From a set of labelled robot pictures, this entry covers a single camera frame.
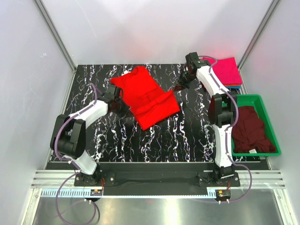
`white panel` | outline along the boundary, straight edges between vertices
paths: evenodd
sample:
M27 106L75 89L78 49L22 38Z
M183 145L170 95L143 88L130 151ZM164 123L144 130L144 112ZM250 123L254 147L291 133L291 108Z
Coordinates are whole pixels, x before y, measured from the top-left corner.
M0 221L16 225L71 71L32 0L1 0L0 31Z
M43 0L76 64L239 61L271 0Z
M242 68L250 93L262 96L282 155L271 157L282 171L300 222L300 1L281 1L254 51Z

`marble tabletop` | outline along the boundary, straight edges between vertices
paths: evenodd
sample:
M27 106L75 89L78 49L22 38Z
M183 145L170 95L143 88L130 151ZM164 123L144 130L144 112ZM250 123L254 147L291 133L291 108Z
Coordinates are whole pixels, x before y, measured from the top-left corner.
M74 113L94 99L89 83L105 91L110 79L140 65L79 65L65 114ZM146 64L164 91L170 90L182 64ZM136 120L110 113L87 130L86 150L96 162L204 162L213 161L215 134L208 120L209 94L198 80L175 93L180 112L143 131ZM257 161L242 157L236 161ZM54 155L50 161L58 161Z

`reflective metal surface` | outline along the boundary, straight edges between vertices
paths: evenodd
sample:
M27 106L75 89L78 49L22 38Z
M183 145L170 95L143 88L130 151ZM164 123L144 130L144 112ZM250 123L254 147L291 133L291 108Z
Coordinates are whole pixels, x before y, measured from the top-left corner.
M233 190L232 198L241 196ZM60 198L64 211L78 198ZM100 199L100 220L94 225L281 225L283 224L271 190L252 190L247 198L232 204L203 203L192 199ZM82 224L93 214L86 202L63 214L69 222ZM62 225L57 217L54 198L41 198L34 225Z

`folded red cloth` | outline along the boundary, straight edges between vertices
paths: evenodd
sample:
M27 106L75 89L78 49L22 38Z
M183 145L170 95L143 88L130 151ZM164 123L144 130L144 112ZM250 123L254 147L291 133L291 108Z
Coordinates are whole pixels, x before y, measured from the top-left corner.
M253 106L239 107L239 119L232 128L234 152L249 153L255 149L258 152L274 153L276 147L269 141L264 132L264 123L258 118Z
M211 64L215 62L215 60L211 58L204 57L203 59L208 60ZM212 68L223 85L234 86L242 84L242 78L240 77L234 57L217 60L217 64Z
M111 82L123 89L123 100L143 130L180 110L173 91L164 92L145 67L136 67Z

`green bin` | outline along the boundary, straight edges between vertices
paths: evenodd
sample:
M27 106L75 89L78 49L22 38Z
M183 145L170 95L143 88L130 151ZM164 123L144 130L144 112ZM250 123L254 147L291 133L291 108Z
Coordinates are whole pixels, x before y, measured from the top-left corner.
M234 153L234 142L232 139L232 155L233 156L279 156L281 154L280 147L275 137L270 119L267 115L267 111L264 107L263 100L259 95L238 95L238 107L241 106L253 106L258 114L258 117L263 120L265 125L265 134L268 139L276 147L275 153Z

